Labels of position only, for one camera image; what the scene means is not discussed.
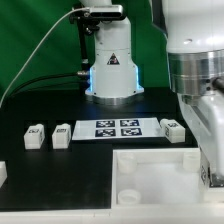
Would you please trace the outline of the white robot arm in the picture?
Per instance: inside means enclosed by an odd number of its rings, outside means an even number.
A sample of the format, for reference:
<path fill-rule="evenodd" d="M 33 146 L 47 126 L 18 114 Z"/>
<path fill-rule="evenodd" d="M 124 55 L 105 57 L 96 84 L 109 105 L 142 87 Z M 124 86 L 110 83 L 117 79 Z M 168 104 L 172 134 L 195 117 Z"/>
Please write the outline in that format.
<path fill-rule="evenodd" d="M 112 0 L 80 0 L 98 23 L 95 63 L 86 94 L 102 103 L 141 93 L 131 58 L 131 24 Z M 212 187 L 224 185 L 224 0 L 148 0 L 166 37 L 170 88 L 203 151 Z"/>

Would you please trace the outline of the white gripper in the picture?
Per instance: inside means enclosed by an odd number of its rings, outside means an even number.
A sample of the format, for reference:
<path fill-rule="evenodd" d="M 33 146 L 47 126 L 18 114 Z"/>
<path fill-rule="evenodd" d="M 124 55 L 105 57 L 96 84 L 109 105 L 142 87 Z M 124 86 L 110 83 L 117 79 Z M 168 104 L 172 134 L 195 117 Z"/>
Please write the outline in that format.
<path fill-rule="evenodd" d="M 182 116 L 210 165 L 210 186 L 224 187 L 224 95 L 190 100 L 178 94 Z"/>

